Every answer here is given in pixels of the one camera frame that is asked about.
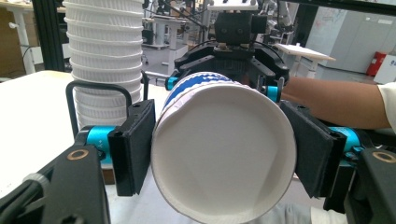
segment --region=stack of paper cups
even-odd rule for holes
[[[141,100],[141,0],[65,0],[72,76],[116,84]],[[121,125],[124,96],[117,91],[76,88],[78,126]]]

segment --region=screw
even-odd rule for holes
[[[77,215],[70,215],[62,219],[61,224],[84,224],[84,218]]]

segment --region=black metal bracket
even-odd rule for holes
[[[64,51],[57,16],[56,2],[33,0],[35,21],[45,70],[64,72]]]

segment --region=black cable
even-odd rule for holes
[[[0,199],[0,214],[6,209],[6,207],[12,203],[17,197],[19,197],[30,185],[29,181],[24,181],[14,190],[12,190],[8,195]]]
[[[22,58],[24,59],[24,56],[25,56],[25,54],[26,54],[26,52],[29,50],[29,49],[31,49],[32,47],[28,47],[26,50],[25,50],[25,52],[23,53],[23,55],[22,55]]]
[[[265,48],[271,50],[274,54],[276,54],[276,56],[280,59],[280,61],[281,61],[282,63],[285,63],[285,62],[283,62],[282,57],[280,57],[279,54],[278,54],[273,48],[271,48],[271,46],[269,46],[269,45],[267,45],[267,44],[264,44],[264,43],[261,43],[261,42],[259,42],[259,41],[253,41],[253,43],[263,45]]]
[[[2,211],[0,215],[0,223],[13,223],[13,220],[21,212],[23,207],[26,206],[42,190],[39,183],[35,181],[26,182],[30,182],[30,184],[25,189],[25,191]]]
[[[197,45],[195,45],[192,49],[190,49],[189,51],[192,51],[193,49],[196,49],[196,48],[198,48],[199,46],[201,46],[201,45],[204,45],[204,44],[207,44],[207,43],[209,43],[209,42],[215,42],[216,40],[206,40],[206,41],[204,41],[204,42],[202,42],[202,43],[200,43],[200,44],[197,44]]]

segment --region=cable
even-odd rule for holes
[[[22,55],[22,58],[24,59],[24,56],[26,55],[26,53],[27,53],[27,51],[29,50],[29,49],[31,49],[32,47],[28,47],[26,50],[25,50],[25,52],[23,53],[23,55]]]
[[[204,42],[202,42],[202,43],[200,43],[200,44],[197,44],[197,45],[195,45],[192,49],[190,49],[189,51],[192,51],[193,49],[196,49],[196,48],[198,48],[199,46],[201,46],[201,45],[204,45],[204,44],[207,44],[207,43],[209,43],[209,42],[215,42],[216,40],[206,40],[206,41],[204,41]]]
[[[285,62],[283,61],[283,59],[279,56],[279,54],[278,54],[273,48],[271,48],[271,46],[269,46],[269,45],[267,45],[267,44],[264,44],[264,43],[261,43],[261,42],[259,42],[259,41],[252,41],[252,42],[253,42],[253,43],[256,43],[256,44],[261,44],[261,45],[263,45],[265,48],[271,50],[274,54],[276,54],[276,56],[280,59],[280,61],[281,61],[282,63],[285,63]]]
[[[36,195],[40,192],[41,186],[35,181],[28,180],[28,187],[23,191],[17,199],[11,202],[0,215],[0,223],[8,224],[13,223],[12,221],[19,214],[22,208],[28,204]]]

